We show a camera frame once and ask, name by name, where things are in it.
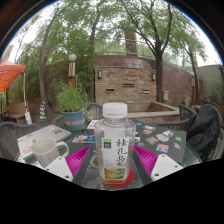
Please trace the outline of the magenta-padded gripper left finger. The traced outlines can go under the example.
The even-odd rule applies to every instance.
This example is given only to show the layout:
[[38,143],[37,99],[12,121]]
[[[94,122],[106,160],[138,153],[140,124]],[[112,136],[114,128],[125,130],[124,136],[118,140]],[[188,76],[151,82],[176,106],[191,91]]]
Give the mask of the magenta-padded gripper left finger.
[[88,145],[72,153],[66,158],[56,158],[45,168],[45,170],[81,186],[92,156],[93,146]]

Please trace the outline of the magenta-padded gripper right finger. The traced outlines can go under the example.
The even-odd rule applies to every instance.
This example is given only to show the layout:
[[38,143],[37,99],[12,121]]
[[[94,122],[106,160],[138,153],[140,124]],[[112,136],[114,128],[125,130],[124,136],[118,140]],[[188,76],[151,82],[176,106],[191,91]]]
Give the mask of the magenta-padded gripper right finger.
[[156,155],[139,146],[134,147],[133,160],[144,185],[182,169],[181,165],[166,154]]

